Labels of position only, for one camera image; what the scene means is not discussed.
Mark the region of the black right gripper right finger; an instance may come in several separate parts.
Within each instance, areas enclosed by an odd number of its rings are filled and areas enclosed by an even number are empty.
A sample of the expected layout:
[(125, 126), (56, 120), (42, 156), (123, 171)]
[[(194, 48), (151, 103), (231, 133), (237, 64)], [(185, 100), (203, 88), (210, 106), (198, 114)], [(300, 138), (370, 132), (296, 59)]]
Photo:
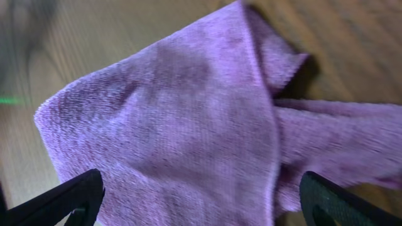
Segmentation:
[(308, 226), (400, 226), (401, 219), (307, 171), (300, 182), (300, 203)]

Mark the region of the purple microfiber cloth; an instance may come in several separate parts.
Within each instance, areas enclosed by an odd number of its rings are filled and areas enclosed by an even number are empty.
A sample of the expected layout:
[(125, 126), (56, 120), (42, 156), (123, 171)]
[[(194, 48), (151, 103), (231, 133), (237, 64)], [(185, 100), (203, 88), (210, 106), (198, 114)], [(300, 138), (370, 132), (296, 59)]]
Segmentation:
[(104, 225), (272, 225), (315, 171), (401, 187), (401, 107), (277, 99), (304, 63), (237, 1), (67, 85), (35, 124), (61, 181), (101, 171)]

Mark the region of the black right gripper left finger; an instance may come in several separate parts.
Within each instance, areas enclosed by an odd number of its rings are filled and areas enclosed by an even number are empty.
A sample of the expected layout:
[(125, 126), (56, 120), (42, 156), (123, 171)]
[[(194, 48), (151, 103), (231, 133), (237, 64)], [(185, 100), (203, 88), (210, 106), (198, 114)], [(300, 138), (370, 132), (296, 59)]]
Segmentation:
[(3, 226), (93, 226), (105, 189), (99, 170), (91, 169), (9, 210), (1, 209)]

